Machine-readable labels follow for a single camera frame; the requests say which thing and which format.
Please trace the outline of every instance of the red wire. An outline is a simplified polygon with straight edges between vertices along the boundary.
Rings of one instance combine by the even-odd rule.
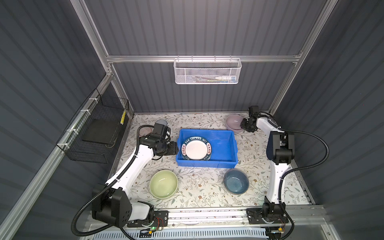
[[[159,221],[159,218],[157,217],[157,228],[156,228],[156,231],[159,229],[159,226],[160,226],[160,221]]]
[[[161,226],[164,227],[164,221],[163,221],[163,219],[157,217],[157,222],[158,222],[158,223],[159,223],[159,219],[161,220]]]

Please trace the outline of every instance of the metal plate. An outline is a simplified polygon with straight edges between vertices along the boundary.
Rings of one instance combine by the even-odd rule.
[[[164,225],[163,227],[166,227],[168,225],[168,211],[155,211],[155,218],[153,220],[153,223],[150,226],[142,226],[140,223],[138,223],[137,220],[134,220],[132,222],[127,223],[127,227],[157,227],[157,219],[160,218],[163,220]]]
[[[288,223],[289,220],[287,217],[281,217],[280,219],[276,219],[273,222],[267,222],[263,219],[261,213],[255,214],[256,211],[260,211],[261,208],[248,208],[247,209],[247,218],[249,221],[249,224],[264,224],[264,223]]]

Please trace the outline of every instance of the blue bowl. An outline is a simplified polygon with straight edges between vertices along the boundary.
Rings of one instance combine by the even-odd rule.
[[[243,194],[248,190],[249,180],[242,171],[230,169],[224,174],[224,186],[233,194]]]

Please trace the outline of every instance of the black wire basket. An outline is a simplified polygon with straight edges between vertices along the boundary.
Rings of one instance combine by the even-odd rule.
[[[78,124],[73,129],[68,130],[66,128],[66,131],[70,131],[66,143],[57,142],[56,144],[69,159],[74,161],[104,164],[113,162],[129,120],[128,110],[127,99],[99,95],[87,110],[82,110],[83,115]],[[90,142],[83,139],[95,120],[107,121],[112,124],[112,132],[114,132],[113,135],[111,132],[112,137],[108,143]]]

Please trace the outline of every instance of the yellow label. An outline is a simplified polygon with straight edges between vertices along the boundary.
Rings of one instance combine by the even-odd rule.
[[[121,120],[120,120],[120,124],[123,125],[124,124],[124,119],[125,119],[125,114],[127,113],[127,110],[124,110],[124,112],[122,113],[122,116],[121,116]]]

